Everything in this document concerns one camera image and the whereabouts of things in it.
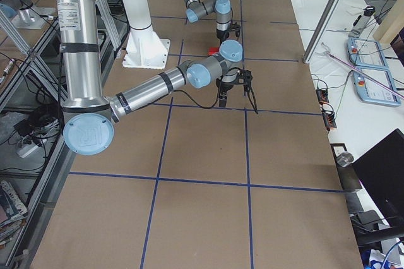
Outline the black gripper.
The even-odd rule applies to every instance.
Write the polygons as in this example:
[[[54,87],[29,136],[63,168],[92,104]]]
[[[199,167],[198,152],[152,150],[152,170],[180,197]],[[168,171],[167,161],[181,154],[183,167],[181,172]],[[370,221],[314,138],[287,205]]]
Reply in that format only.
[[[235,36],[241,35],[241,25],[237,22],[230,22],[230,25],[227,29],[228,33],[234,32]]]
[[[240,68],[232,68],[227,75],[217,78],[216,86],[219,91],[219,107],[226,107],[228,99],[227,91],[231,90],[235,85],[242,85],[253,111],[258,114],[258,105],[252,88],[252,80],[251,71]]]

